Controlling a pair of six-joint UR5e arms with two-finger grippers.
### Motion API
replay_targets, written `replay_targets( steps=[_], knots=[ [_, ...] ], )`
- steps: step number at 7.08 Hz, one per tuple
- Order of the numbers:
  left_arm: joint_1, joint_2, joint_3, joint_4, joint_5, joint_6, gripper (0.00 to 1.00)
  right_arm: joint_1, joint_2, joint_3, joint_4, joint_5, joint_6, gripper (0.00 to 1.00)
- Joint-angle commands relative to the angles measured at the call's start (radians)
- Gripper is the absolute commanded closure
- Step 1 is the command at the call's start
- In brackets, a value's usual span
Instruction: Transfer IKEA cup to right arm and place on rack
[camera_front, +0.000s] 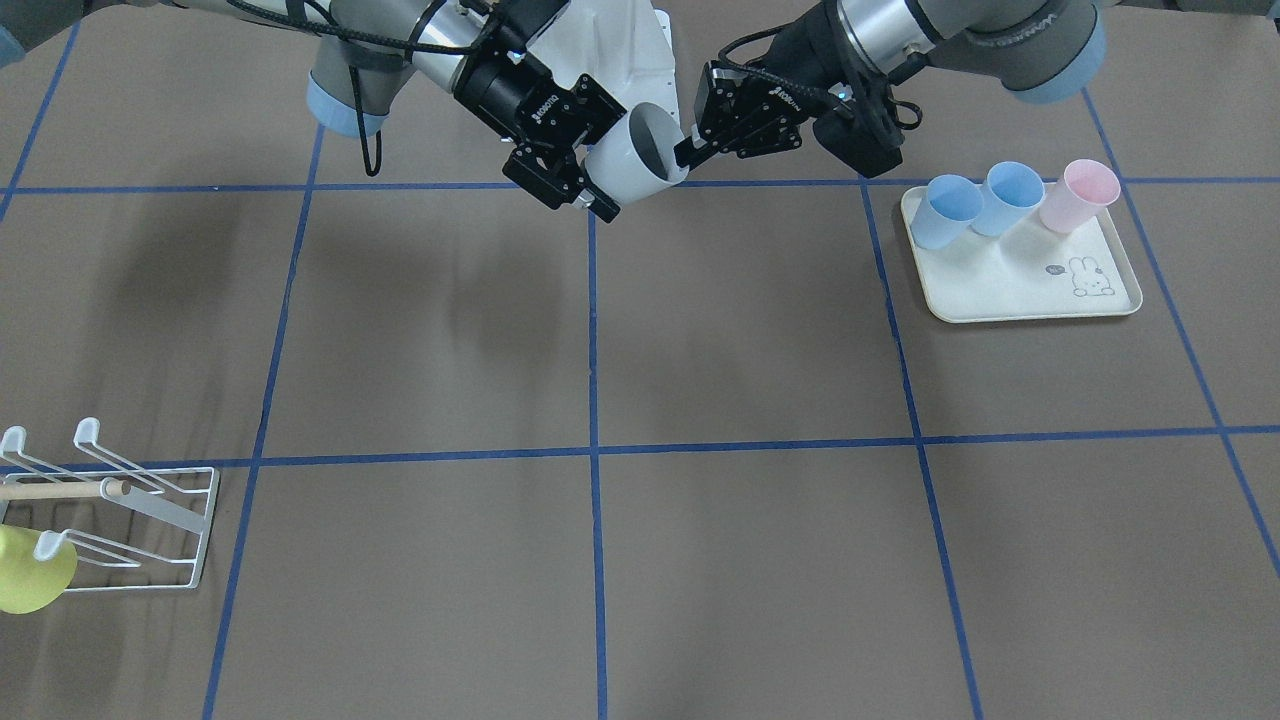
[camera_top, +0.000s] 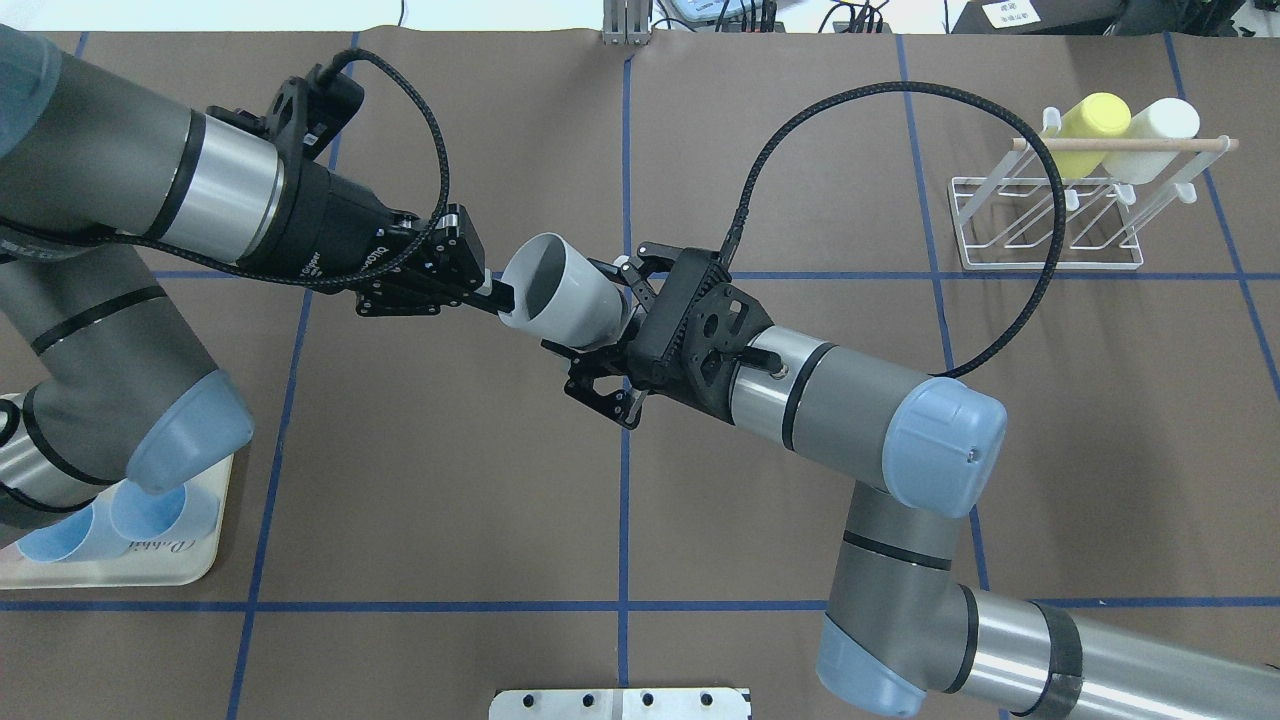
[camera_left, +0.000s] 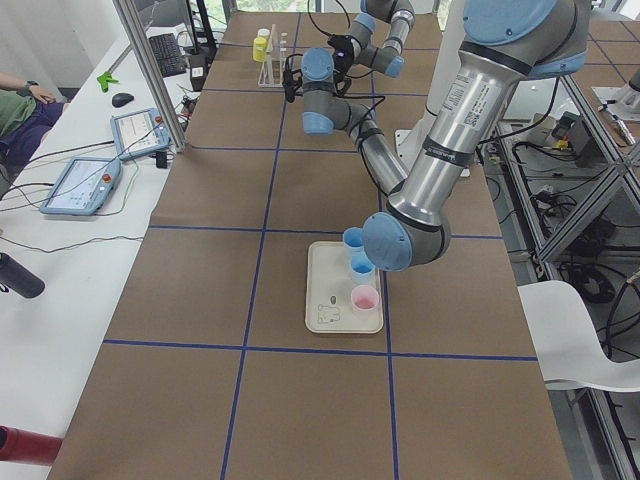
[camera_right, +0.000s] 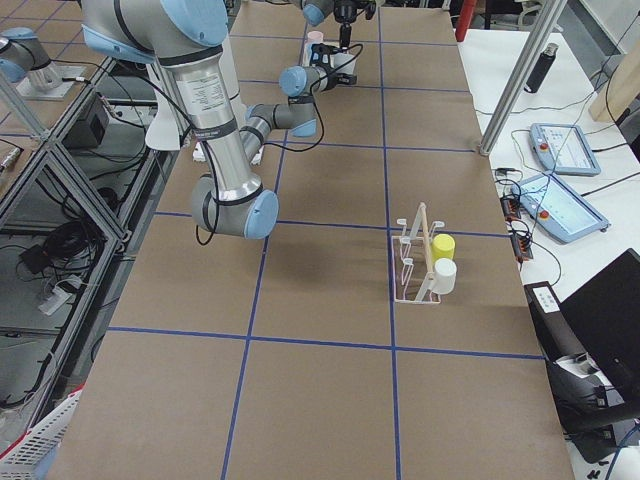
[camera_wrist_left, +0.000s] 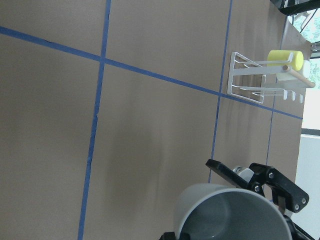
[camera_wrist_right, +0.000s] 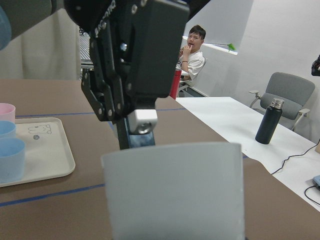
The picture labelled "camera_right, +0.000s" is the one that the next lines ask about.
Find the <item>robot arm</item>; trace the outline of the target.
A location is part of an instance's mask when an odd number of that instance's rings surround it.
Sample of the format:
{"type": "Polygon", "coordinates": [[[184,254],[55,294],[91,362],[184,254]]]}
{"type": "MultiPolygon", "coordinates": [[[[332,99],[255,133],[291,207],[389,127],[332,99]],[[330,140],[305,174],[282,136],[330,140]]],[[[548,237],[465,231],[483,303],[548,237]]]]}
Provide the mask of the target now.
{"type": "Polygon", "coordinates": [[[158,63],[175,81],[177,93],[168,100],[192,128],[210,169],[191,196],[198,226],[215,234],[267,237],[279,201],[250,161],[274,130],[315,134],[315,93],[356,81],[337,58],[347,45],[313,45],[310,65],[280,76],[287,103],[254,105],[239,125],[220,67],[228,37],[224,2],[84,1],[81,9],[90,48],[120,60],[158,63]]]}
{"type": "Polygon", "coordinates": [[[332,16],[340,25],[339,48],[342,51],[350,49],[352,25],[358,17],[363,15],[371,20],[379,5],[378,1],[367,0],[293,0],[285,1],[302,11],[306,22],[311,26],[318,26],[332,16]]]}

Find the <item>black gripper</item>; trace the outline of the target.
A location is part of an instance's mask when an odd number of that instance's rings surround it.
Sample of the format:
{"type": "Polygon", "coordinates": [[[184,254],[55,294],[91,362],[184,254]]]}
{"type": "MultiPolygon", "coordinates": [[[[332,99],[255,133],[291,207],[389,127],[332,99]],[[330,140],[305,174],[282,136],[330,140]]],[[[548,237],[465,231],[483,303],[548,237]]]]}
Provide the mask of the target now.
{"type": "Polygon", "coordinates": [[[343,72],[332,72],[327,76],[327,85],[328,86],[337,86],[337,85],[356,85],[357,84],[357,76],[355,74],[348,74],[343,72]]]}
{"type": "Polygon", "coordinates": [[[375,2],[370,0],[335,0],[333,15],[340,25],[339,48],[348,50],[351,42],[352,24],[363,15],[366,20],[371,20],[375,15],[375,2]]]}

